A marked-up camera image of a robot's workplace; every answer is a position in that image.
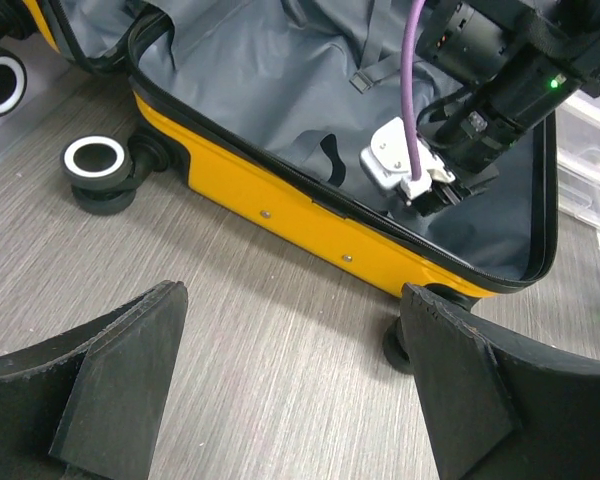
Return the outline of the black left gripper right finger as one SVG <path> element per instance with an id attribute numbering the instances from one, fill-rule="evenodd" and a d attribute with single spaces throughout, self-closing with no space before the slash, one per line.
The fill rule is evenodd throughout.
<path id="1" fill-rule="evenodd" d="M 407 284 L 402 335 L 442 479 L 600 479 L 600 361 Z"/>

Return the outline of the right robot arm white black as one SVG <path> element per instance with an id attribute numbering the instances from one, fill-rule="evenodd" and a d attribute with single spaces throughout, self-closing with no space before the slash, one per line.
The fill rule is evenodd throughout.
<path id="1" fill-rule="evenodd" d="M 574 91 L 600 94 L 600 2 L 444 1 L 419 56 L 472 89 L 437 131 L 443 156 L 480 174 Z M 475 316 L 439 285 L 406 285 L 405 344 L 443 479 L 600 479 L 600 361 Z"/>

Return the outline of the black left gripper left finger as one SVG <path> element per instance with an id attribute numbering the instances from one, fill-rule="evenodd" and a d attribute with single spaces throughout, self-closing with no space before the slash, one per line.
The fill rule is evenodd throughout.
<path id="1" fill-rule="evenodd" d="M 188 309 L 163 281 L 0 356 L 0 479 L 146 479 Z"/>

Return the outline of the yellow cartoon hard-shell suitcase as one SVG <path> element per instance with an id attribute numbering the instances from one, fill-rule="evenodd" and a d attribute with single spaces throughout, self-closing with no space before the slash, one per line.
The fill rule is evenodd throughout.
<path id="1" fill-rule="evenodd" d="M 557 247 L 556 127 L 530 129 L 481 195 L 421 216 L 360 152 L 402 119 L 408 1 L 0 1 L 0 41 L 40 34 L 87 72 L 129 77 L 126 141 L 74 140 L 61 169 L 91 214 L 128 208 L 154 173 L 391 294 L 449 288 L 472 306 L 543 278 Z M 0 46 L 0 117 L 27 88 Z"/>

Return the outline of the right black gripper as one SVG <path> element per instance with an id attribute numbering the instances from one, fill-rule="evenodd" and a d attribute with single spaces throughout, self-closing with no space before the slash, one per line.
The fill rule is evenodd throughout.
<path id="1" fill-rule="evenodd" d="M 487 166 L 480 173 L 472 173 L 462 168 L 453 168 L 451 172 L 456 177 L 453 182 L 434 181 L 428 192 L 412 201 L 412 207 L 421 216 L 438 213 L 468 198 L 483 194 L 499 176 L 495 164 Z"/>

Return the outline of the white compartment organizer tray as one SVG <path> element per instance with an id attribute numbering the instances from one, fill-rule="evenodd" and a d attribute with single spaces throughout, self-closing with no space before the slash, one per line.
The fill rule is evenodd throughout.
<path id="1" fill-rule="evenodd" d="M 600 232 L 600 97 L 573 94 L 556 124 L 559 208 Z"/>

